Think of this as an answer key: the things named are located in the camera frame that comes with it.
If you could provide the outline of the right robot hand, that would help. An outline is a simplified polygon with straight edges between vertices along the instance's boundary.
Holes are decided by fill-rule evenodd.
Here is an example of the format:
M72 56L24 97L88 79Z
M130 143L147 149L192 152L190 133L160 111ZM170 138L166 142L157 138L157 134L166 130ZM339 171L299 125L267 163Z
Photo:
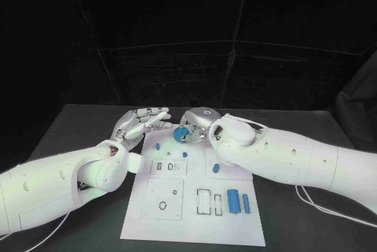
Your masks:
M209 127L221 118L219 113L208 107L190 108L180 118L179 127L174 130L177 142L200 143L208 138Z

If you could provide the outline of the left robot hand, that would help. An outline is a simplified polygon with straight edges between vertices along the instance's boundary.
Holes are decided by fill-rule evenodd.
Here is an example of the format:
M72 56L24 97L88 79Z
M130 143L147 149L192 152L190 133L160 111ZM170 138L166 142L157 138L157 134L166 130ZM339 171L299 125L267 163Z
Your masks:
M167 107L127 111L114 125L109 139L130 151L138 145L145 133L173 127L166 121L170 117Z

